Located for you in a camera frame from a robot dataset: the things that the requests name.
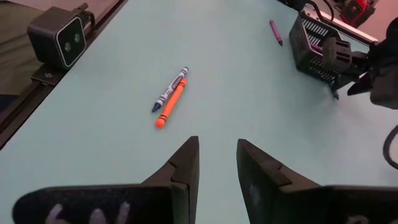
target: purple crayon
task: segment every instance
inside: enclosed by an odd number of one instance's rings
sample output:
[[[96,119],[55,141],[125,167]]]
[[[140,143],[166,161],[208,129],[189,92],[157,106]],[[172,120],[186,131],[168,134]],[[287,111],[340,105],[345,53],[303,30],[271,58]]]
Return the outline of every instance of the purple crayon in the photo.
[[[279,31],[278,31],[278,28],[275,25],[275,22],[273,20],[270,20],[269,24],[271,25],[272,31],[274,32],[275,38],[278,40],[278,43],[281,46],[283,46],[284,43],[282,41],[282,38],[280,37]]]
[[[311,48],[313,49],[313,50],[315,50],[315,51],[317,51],[318,53],[321,53],[322,54],[322,48],[321,47],[319,47],[318,45],[315,45],[315,44],[310,44],[311,45]]]

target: basket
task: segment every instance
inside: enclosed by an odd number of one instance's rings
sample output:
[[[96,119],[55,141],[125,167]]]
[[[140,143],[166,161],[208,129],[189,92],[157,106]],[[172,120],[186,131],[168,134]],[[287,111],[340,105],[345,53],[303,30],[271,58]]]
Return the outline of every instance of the basket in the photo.
[[[297,70],[329,84],[332,93],[337,97],[336,90],[352,82],[352,79],[323,67],[322,53],[315,49],[322,48],[324,41],[330,37],[341,40],[336,29],[311,18],[304,12],[298,14],[289,32]]]

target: camera lens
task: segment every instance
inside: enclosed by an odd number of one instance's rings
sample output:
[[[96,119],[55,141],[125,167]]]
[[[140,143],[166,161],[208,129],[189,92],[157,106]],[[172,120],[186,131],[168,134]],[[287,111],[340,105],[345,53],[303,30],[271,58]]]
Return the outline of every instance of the camera lens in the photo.
[[[64,49],[65,49],[66,52],[69,52],[69,51],[70,51],[71,45],[70,45],[69,42],[67,42],[67,43],[65,44]]]
[[[80,35],[79,34],[75,34],[75,42],[79,43],[80,41]]]

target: blue crayon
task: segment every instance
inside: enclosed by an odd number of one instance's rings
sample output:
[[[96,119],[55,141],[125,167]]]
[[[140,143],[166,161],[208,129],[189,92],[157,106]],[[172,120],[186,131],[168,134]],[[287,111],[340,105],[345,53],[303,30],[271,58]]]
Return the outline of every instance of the blue crayon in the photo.
[[[152,108],[152,112],[159,110],[163,104],[167,101],[167,99],[173,94],[174,90],[176,89],[177,85],[180,81],[185,78],[189,69],[188,67],[183,67],[180,73],[174,78],[171,84],[167,87],[165,93],[163,93],[159,99],[155,102],[154,107]]]

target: red device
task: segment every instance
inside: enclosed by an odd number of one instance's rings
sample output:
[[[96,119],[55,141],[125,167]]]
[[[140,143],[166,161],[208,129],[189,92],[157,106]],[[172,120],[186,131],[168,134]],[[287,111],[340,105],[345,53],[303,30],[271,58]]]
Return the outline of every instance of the red device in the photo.
[[[373,15],[375,1],[368,0],[347,0],[340,12],[340,17],[343,22],[348,25],[358,28],[371,15]]]

